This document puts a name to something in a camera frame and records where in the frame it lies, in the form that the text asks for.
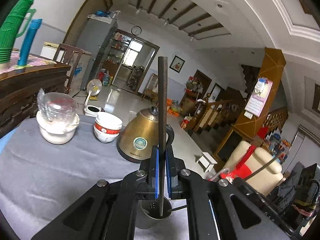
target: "pink checkered cloth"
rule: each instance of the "pink checkered cloth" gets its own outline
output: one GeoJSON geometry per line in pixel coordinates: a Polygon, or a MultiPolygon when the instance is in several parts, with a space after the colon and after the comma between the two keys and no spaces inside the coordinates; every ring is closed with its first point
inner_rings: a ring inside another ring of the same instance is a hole
{"type": "Polygon", "coordinates": [[[0,74],[6,73],[6,72],[10,72],[10,71],[16,70],[16,69],[25,68],[25,67],[56,64],[55,61],[47,60],[47,59],[44,59],[44,58],[39,58],[39,57],[35,57],[35,56],[29,55],[28,60],[27,60],[27,65],[18,66],[17,62],[18,62],[18,59],[19,59],[19,54],[20,54],[19,51],[15,51],[15,50],[12,51],[11,57],[10,57],[10,67],[8,69],[6,69],[6,70],[0,71],[0,74]]]}

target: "white stool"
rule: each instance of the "white stool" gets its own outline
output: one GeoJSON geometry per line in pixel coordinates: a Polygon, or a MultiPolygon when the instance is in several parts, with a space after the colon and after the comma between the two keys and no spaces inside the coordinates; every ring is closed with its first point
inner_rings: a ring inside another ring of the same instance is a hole
{"type": "Polygon", "coordinates": [[[213,165],[217,164],[217,161],[208,152],[202,152],[202,156],[196,161],[196,163],[199,162],[205,167],[204,172],[211,171],[213,165]]]}

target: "beige armchair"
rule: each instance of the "beige armchair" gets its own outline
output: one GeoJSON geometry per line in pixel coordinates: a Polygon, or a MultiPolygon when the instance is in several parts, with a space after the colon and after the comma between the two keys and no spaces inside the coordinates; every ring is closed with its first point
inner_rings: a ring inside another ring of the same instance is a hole
{"type": "MultiPolygon", "coordinates": [[[[241,141],[236,149],[232,152],[230,158],[223,168],[230,168],[230,170],[232,171],[235,168],[236,164],[247,152],[249,146],[250,143],[241,141]]],[[[264,164],[268,163],[271,159],[272,156],[270,153],[260,147],[257,147],[245,164],[248,166],[251,172],[255,172],[264,164]]],[[[247,180],[247,183],[249,183],[255,190],[266,196],[282,180],[283,175],[281,171],[281,165],[277,161],[274,161],[268,167],[247,180]]]]}

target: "red band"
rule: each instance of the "red band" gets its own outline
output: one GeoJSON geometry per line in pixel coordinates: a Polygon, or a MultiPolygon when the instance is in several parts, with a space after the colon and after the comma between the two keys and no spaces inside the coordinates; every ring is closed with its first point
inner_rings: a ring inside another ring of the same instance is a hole
{"type": "Polygon", "coordinates": [[[111,129],[105,128],[105,127],[97,124],[97,122],[94,123],[94,126],[95,126],[95,128],[97,128],[100,132],[107,133],[107,134],[117,134],[117,133],[120,132],[120,129],[119,129],[119,130],[111,130],[111,129]]]}

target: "calendar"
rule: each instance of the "calendar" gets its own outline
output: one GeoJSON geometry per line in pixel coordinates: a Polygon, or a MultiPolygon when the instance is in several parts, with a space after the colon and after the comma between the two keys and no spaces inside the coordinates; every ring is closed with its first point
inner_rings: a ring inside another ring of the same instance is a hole
{"type": "Polygon", "coordinates": [[[261,93],[255,93],[255,91],[251,94],[247,105],[245,106],[245,111],[248,111],[251,114],[254,114],[256,117],[259,117],[262,109],[267,101],[269,93],[271,91],[273,82],[267,80],[265,83],[263,90],[261,93]]]}

